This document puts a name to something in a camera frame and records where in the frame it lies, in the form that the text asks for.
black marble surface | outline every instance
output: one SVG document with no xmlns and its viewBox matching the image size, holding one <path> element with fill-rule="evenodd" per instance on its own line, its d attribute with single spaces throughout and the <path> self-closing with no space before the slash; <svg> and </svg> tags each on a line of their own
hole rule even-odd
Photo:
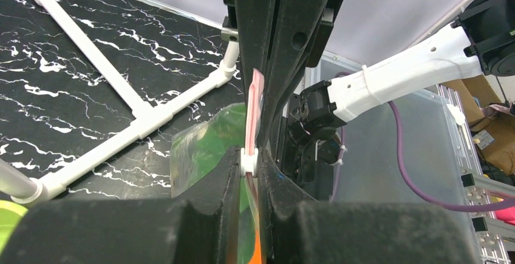
<svg viewBox="0 0 515 264">
<path fill-rule="evenodd" d="M 225 51 L 219 29 L 139 1 L 57 1 L 153 106 L 206 78 Z M 69 186 L 64 196 L 170 196 L 172 136 L 243 99 L 235 73 L 228 84 Z M 133 119 L 128 106 L 42 7 L 33 0 L 0 0 L 0 158 L 40 178 Z"/>
</svg>

lime green bowl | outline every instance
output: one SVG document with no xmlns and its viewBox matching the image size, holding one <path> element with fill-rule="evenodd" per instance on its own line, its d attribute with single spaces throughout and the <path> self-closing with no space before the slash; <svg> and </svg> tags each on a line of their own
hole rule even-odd
<svg viewBox="0 0 515 264">
<path fill-rule="evenodd" d="M 0 253 L 26 212 L 27 208 L 24 206 L 0 200 Z"/>
</svg>

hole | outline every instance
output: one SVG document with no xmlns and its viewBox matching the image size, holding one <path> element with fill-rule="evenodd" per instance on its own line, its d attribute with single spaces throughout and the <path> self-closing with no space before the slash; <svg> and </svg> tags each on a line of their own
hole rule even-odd
<svg viewBox="0 0 515 264">
<path fill-rule="evenodd" d="M 293 35 L 292 38 L 292 45 L 293 48 L 296 50 L 302 50 L 307 42 L 307 36 L 302 33 L 298 32 Z"/>
</svg>

transparent plastic bag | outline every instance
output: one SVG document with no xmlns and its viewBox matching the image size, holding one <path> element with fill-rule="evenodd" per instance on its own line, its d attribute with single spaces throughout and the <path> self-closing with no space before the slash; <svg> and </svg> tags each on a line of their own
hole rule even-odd
<svg viewBox="0 0 515 264">
<path fill-rule="evenodd" d="M 174 136 L 170 151 L 171 195 L 176 197 L 211 172 L 227 149 L 245 143 L 244 103 L 231 104 L 208 122 L 191 126 Z M 254 253 L 256 233 L 244 180 L 240 183 L 238 263 Z"/>
</svg>

cardboard box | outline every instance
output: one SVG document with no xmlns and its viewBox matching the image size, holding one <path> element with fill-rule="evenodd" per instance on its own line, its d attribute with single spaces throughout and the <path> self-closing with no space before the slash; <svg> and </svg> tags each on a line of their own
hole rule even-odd
<svg viewBox="0 0 515 264">
<path fill-rule="evenodd" d="M 477 153 L 505 174 L 515 173 L 515 117 L 499 113 L 493 120 L 485 118 L 486 125 L 473 139 Z"/>
<path fill-rule="evenodd" d="M 501 102 L 484 76 L 449 81 L 442 85 L 459 93 L 469 125 L 474 125 L 485 117 L 475 98 L 479 100 L 481 107 L 486 107 L 492 102 Z"/>
</svg>

